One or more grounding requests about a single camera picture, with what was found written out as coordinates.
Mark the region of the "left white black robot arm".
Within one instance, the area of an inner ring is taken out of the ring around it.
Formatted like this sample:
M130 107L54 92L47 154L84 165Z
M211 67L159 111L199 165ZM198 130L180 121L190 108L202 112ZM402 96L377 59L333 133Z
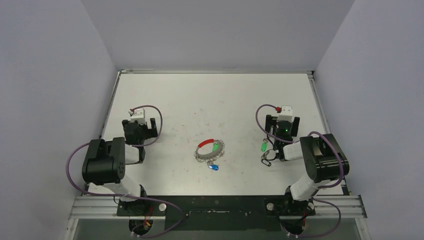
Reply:
M93 139L82 165L82 177L87 183L112 191L119 199L118 216L141 216L150 212L152 204L141 184L126 175L128 165L141 164L145 160L145 140L156 138L156 120L123 120L123 137L112 140Z

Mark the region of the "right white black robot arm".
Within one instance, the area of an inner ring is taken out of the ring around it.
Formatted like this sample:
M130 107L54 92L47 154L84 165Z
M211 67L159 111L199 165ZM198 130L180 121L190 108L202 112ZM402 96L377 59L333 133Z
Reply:
M305 174L287 187L281 200L267 203L268 211L281 216L300 216L313 212L312 198L319 190L340 183L350 171L349 162L332 134L311 133L294 140L298 134L300 118L286 120L268 114L265 118L265 131L275 136L266 140L271 144L272 158L265 151L261 162L271 166L273 161L303 161Z

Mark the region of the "green key tag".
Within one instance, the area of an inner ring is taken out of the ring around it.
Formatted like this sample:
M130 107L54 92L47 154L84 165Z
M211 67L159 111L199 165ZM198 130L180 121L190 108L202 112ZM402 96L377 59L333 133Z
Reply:
M214 143L212 151L215 152L220 148L220 145L218 143Z

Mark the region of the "large keyring with red sleeve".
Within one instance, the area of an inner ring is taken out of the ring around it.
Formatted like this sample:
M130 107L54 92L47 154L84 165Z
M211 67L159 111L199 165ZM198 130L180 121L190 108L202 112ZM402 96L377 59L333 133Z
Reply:
M217 151L213 152L214 143L219 144L220 148ZM205 152L205 151L202 150L205 146L211 146L211 149L210 149L209 152ZM221 158L224 154L225 154L225 143L224 143L224 141L221 140L221 139L213 139L213 138L206 139L206 140L200 142L197 145L197 147L196 147L196 149L193 153L194 158L199 163L207 163L208 165L213 165L214 162L217 159Z

